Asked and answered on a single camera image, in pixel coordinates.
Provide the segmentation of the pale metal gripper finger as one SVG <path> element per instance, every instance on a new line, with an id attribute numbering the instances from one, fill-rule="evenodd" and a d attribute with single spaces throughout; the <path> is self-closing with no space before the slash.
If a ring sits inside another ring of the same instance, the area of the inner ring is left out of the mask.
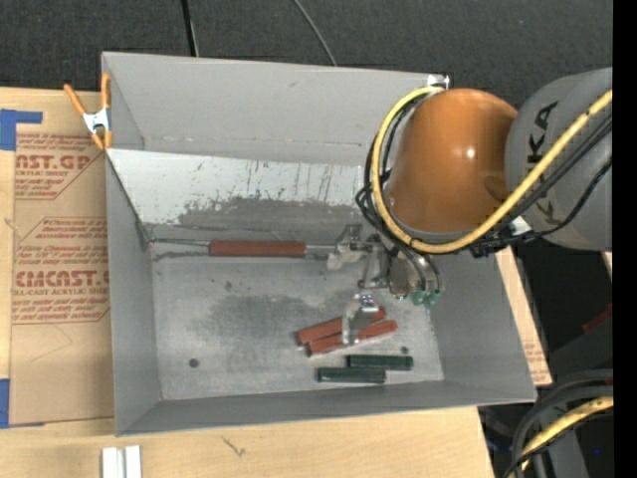
<path id="1" fill-rule="evenodd" d="M 326 267 L 339 270 L 353 264 L 369 252 L 369 245 L 360 238 L 361 224 L 347 224 L 327 255 Z"/>
<path id="2" fill-rule="evenodd" d="M 341 318 L 341 338 L 346 346 L 359 342 L 359 334 L 380 314 L 380 307 L 371 295 L 355 294 L 346 305 Z"/>

